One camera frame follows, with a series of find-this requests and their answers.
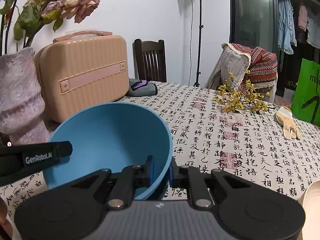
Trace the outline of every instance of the table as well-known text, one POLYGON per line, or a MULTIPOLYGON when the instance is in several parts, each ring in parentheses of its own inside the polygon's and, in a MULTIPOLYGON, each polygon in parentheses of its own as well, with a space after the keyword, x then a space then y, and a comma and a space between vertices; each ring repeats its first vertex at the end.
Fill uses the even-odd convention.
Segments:
MULTIPOLYGON (((124 97, 155 111, 169 126, 177 165, 190 165, 210 173, 221 168, 294 199, 320 178, 320 128, 295 120, 301 140, 286 140, 274 121, 276 110, 265 114, 241 111, 227 114, 214 101, 214 90, 155 82, 158 95, 124 97)), ((15 208, 34 194, 46 190, 42 173, 0 189, 15 208)), ((165 200, 185 199, 186 190, 169 188, 165 200)))

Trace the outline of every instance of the bowl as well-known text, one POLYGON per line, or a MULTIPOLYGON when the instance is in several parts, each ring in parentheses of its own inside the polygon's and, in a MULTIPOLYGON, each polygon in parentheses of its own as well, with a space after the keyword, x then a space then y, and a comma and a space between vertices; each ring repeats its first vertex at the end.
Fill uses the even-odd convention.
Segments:
POLYGON ((147 199, 165 176, 172 159, 172 136, 166 123, 143 106, 115 102, 84 109, 52 134, 50 142, 70 141, 71 156, 43 171, 49 189, 99 169, 121 172, 154 158, 153 183, 136 191, 135 199, 147 199))
POLYGON ((319 239, 320 180, 312 182, 298 202, 306 213, 306 222, 304 223, 298 240, 319 239))

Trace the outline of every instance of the yellow and white glove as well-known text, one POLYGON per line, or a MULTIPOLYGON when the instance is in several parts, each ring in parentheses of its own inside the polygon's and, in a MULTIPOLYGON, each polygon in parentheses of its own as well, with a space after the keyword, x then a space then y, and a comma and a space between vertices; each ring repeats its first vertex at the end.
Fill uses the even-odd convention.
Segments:
POLYGON ((298 131, 298 127, 292 118, 292 112, 289 108, 281 106, 275 113, 276 121, 283 126, 283 135, 286 139, 300 139, 301 134, 298 131))

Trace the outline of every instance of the pink garment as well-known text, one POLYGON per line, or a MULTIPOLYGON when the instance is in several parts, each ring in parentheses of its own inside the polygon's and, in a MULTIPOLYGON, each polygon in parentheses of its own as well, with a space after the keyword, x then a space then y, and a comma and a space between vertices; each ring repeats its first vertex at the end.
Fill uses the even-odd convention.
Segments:
POLYGON ((308 23, 308 11, 307 11, 307 8, 304 5, 300 5, 298 26, 299 26, 299 28, 301 28, 304 31, 306 31, 307 30, 307 23, 308 23))

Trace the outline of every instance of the power cord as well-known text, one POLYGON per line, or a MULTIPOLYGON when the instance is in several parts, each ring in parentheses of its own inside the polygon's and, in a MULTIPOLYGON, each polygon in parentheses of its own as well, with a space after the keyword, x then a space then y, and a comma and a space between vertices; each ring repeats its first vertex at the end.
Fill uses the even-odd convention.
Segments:
POLYGON ((192 7, 192 20, 191 20, 191 35, 190 35, 190 74, 189 74, 189 83, 188 83, 188 86, 190 86, 191 67, 192 67, 192 61, 191 61, 191 41, 192 41, 192 24, 193 24, 193 1, 192 1, 192 0, 191 0, 191 7, 192 7))

